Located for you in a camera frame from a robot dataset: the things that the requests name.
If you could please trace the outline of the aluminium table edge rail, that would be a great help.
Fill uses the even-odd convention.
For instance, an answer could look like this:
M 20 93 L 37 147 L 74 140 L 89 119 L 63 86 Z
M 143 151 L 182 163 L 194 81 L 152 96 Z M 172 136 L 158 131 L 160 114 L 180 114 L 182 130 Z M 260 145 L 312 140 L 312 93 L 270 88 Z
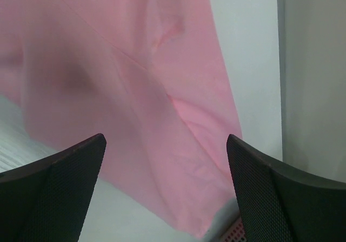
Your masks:
M 286 33 L 285 33 L 285 0 L 277 0 L 277 22 L 278 22 L 278 48 L 280 63 L 280 88 L 281 88 L 281 119 L 282 119 L 282 157 L 286 160 Z

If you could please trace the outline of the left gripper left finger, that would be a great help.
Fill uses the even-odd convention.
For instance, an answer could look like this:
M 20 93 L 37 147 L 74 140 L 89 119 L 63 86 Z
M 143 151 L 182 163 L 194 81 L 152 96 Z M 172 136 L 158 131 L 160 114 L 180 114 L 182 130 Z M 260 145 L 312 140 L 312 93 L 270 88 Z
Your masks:
M 97 134 L 1 173 L 1 241 L 78 241 L 105 148 Z

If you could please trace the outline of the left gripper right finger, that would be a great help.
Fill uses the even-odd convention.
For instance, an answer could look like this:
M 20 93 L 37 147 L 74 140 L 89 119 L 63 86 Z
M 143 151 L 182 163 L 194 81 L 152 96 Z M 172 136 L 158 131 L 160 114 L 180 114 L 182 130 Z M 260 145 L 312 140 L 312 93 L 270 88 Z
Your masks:
M 345 183 L 307 173 L 229 135 L 247 241 L 345 241 Z

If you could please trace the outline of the white laundry basket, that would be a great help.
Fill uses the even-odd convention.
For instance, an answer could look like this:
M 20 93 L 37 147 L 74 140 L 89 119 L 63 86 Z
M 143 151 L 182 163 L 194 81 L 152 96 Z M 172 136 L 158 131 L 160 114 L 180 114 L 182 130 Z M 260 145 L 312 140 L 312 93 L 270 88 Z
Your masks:
M 216 240 L 217 242 L 247 242 L 241 217 Z

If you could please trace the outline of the pink t-shirt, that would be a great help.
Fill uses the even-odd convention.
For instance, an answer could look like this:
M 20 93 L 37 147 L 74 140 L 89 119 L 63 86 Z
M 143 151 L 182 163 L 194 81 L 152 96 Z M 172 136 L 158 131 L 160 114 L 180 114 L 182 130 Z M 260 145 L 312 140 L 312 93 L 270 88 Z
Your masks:
M 196 238 L 241 135 L 210 0 L 1 0 L 1 94 L 55 149 L 102 133 L 101 176 Z

